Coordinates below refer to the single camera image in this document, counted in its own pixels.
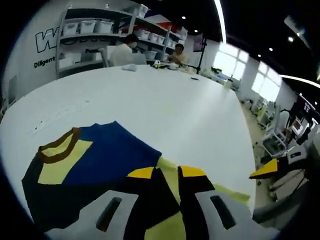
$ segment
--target black ceiling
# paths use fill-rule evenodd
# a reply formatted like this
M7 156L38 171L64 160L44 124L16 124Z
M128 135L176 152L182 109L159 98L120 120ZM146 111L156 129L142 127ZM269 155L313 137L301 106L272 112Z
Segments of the black ceiling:
M204 33L220 42L221 29L214 0L136 0L157 11L189 34ZM247 51L251 57L271 66L279 74L315 81L320 63L319 0L220 0L227 42ZM292 18L305 27L310 48L284 23ZM320 89L307 83L285 80L291 88L310 101L320 102Z

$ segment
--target man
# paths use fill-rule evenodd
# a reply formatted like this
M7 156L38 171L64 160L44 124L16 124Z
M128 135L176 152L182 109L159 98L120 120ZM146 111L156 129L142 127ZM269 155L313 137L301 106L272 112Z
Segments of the man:
M168 57L169 62L174 62L179 65L186 64L188 58L184 53L184 49L185 47L181 43L176 44L174 53Z
M134 34L129 34L124 38L123 44L118 45L110 55L112 66L123 66L134 63L132 49L137 47L139 38Z

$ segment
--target wall lettering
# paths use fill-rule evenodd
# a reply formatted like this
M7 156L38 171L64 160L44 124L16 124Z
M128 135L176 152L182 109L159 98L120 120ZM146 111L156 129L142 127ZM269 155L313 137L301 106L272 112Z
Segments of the wall lettering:
M53 56L53 57L50 57L50 58L45 59L45 60L37 61L37 62L34 63L34 68L44 67L47 63L53 62L55 60L56 60L56 57Z
M50 28L45 32L41 31L35 35L36 50L38 54L47 49L53 49L57 47L58 33L59 27L57 27L55 30Z

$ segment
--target metal shelving unit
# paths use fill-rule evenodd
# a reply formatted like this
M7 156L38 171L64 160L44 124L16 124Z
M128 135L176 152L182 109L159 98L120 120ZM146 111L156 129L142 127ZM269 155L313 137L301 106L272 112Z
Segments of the metal shelving unit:
M69 23L80 23L81 21L88 20L102 20L102 21L112 21L113 30L112 33L84 33L84 34L75 34L63 36L63 28L65 24ZM138 10L135 10L134 13L129 13L119 10L110 10L110 9L95 9L95 8L75 8L67 9L61 16L60 28L57 38L57 47L56 47L56 76L57 79L60 77L60 72L71 70L74 68L81 68L88 65L98 64L97 61L92 62L81 62L74 64L72 66L59 68L59 59L61 54L61 44L72 41L86 41L86 40L95 40L98 39L110 41L111 43L116 43L117 40L124 38L127 34L131 34L134 31L134 26L144 26L147 30L152 33L156 33L162 36L165 36L163 44L158 44L156 42L150 41L148 39L139 38L140 42L148 45L149 49L155 48L161 50L162 55L167 52L172 52L173 47L168 46L169 38L177 42L180 38L177 34L171 31L171 28L165 29L162 26L138 17ZM119 34L119 29L126 27L128 28L128 33Z

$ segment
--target blue fabric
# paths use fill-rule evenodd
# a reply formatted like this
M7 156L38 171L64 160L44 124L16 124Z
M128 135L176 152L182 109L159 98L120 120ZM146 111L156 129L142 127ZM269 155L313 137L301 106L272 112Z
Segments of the blue fabric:
M63 185L117 181L136 169L155 167L161 152L136 138L116 121L82 127L79 139L93 142L69 171Z

